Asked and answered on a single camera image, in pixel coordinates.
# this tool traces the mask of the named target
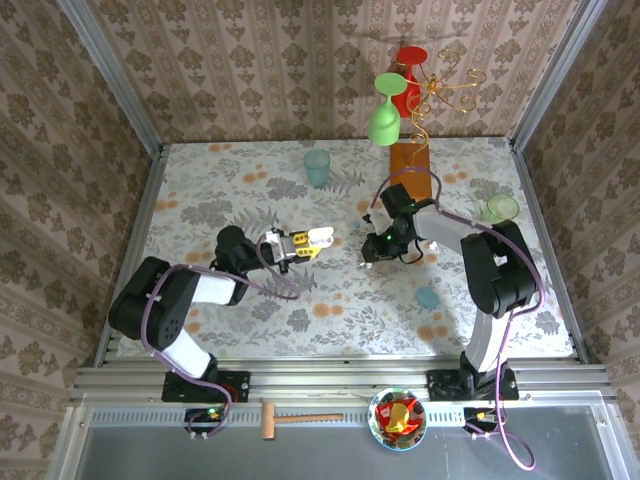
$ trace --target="orange wooden block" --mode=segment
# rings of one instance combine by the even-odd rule
[[[430,168],[429,147],[416,155],[411,164],[413,153],[421,147],[418,143],[394,143],[391,145],[391,174],[409,166]],[[431,198],[431,175],[422,172],[401,173],[391,180],[391,185],[402,183],[409,196],[420,201]]]

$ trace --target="wooden mallet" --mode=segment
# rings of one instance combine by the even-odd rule
[[[276,417],[276,404],[262,404],[262,418],[260,420],[260,430],[263,440],[273,440],[276,435],[276,423],[297,423],[297,422],[329,422],[332,420],[342,420],[342,413],[325,413],[317,415],[290,415]]]

